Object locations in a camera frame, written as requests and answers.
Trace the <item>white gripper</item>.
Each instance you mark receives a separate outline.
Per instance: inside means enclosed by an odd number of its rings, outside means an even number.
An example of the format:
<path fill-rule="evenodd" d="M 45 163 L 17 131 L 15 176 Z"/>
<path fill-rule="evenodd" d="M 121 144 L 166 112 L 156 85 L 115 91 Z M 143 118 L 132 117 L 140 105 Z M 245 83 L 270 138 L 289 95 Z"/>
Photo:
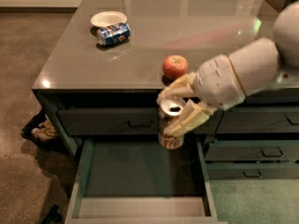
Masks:
<path fill-rule="evenodd" d="M 225 55 L 216 56 L 191 72 L 174 80 L 163 89 L 156 100 L 159 105 L 168 97 L 199 97 L 196 104 L 189 100 L 178 119 L 164 128 L 166 136 L 181 136 L 204 124 L 217 111 L 228 110 L 244 102 L 246 96 L 230 60 Z"/>

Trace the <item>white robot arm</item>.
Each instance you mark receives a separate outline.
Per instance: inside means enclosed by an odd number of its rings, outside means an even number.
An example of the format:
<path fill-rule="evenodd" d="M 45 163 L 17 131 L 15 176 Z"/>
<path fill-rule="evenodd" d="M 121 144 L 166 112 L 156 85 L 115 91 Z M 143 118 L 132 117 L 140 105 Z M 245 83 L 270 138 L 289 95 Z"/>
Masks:
<path fill-rule="evenodd" d="M 283 89 L 298 81 L 299 2 L 280 12 L 273 37 L 260 38 L 228 55 L 218 55 L 163 89 L 157 98 L 186 98 L 187 104 L 166 136 L 180 136 L 205 123 L 217 110 L 226 111 L 252 94 Z"/>

